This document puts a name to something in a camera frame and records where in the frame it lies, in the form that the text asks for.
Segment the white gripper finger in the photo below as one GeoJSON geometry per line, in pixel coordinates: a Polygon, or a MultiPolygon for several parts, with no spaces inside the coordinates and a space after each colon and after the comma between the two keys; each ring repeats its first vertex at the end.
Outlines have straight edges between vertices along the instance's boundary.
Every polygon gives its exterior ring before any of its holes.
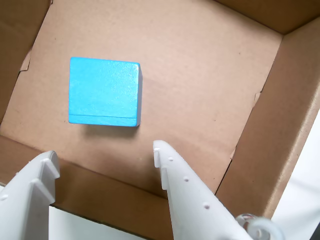
{"type": "Polygon", "coordinates": [[[56,201],[55,180],[60,177],[55,151],[28,162],[0,191],[0,238],[47,240],[49,207],[56,201]]]}
{"type": "Polygon", "coordinates": [[[176,240],[249,240],[250,236],[179,153],[153,142],[154,166],[167,192],[176,240]]]}

